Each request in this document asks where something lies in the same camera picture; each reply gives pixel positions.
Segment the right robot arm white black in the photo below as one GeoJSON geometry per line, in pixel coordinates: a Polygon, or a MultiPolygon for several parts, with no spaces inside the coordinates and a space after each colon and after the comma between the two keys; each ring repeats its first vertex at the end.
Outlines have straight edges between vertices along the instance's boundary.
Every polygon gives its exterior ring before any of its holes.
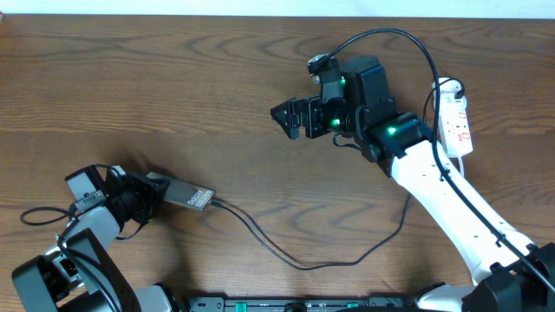
{"type": "Polygon", "coordinates": [[[419,309],[439,311],[552,311],[554,294],[541,281],[554,278],[554,245],[537,247],[513,228],[454,168],[430,128],[397,110],[383,66],[374,56],[320,72],[321,92],[292,98],[271,117],[294,140],[339,133],[362,156],[409,191],[461,254],[473,283],[441,285],[418,295],[419,309]]]}

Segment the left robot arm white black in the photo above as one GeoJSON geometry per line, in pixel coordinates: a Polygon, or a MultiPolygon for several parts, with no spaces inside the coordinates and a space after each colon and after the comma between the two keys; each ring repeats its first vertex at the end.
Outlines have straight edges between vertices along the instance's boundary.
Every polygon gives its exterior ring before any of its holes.
{"type": "Polygon", "coordinates": [[[168,179],[149,178],[97,165],[69,174],[75,198],[59,210],[66,227],[41,255],[12,272],[12,282],[28,311],[176,311],[172,293],[156,283],[133,289],[108,249],[123,239],[126,222],[144,227],[160,207],[168,179]]]}

